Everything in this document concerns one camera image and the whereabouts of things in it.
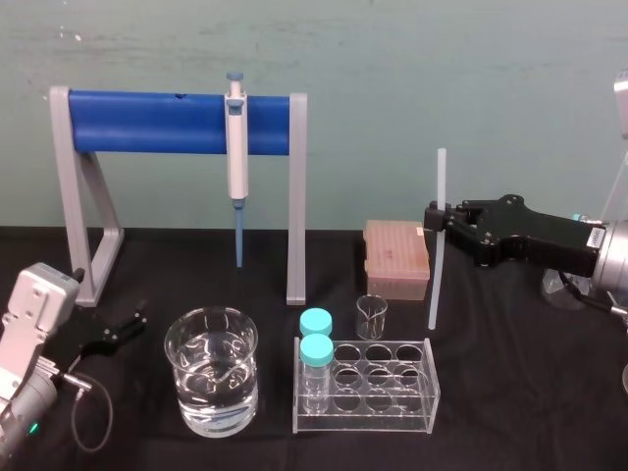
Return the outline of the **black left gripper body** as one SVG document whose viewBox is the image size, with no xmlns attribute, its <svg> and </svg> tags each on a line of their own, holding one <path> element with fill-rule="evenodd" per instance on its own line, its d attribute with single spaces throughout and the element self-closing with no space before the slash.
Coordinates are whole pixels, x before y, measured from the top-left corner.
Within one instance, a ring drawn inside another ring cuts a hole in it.
<svg viewBox="0 0 628 471">
<path fill-rule="evenodd" d="M 70 373 L 88 356 L 112 354 L 111 329 L 92 308 L 74 307 L 57 334 L 57 366 Z"/>
</svg>

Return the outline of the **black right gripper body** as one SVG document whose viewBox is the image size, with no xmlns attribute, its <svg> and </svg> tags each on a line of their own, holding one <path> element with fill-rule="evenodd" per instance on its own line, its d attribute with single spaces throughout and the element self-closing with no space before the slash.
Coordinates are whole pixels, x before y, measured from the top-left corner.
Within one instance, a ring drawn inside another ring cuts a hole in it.
<svg viewBox="0 0 628 471">
<path fill-rule="evenodd" d="M 481 213 L 481 264 L 522 260 L 590 278 L 606 227 L 533 211 L 524 199 L 506 195 Z"/>
</svg>

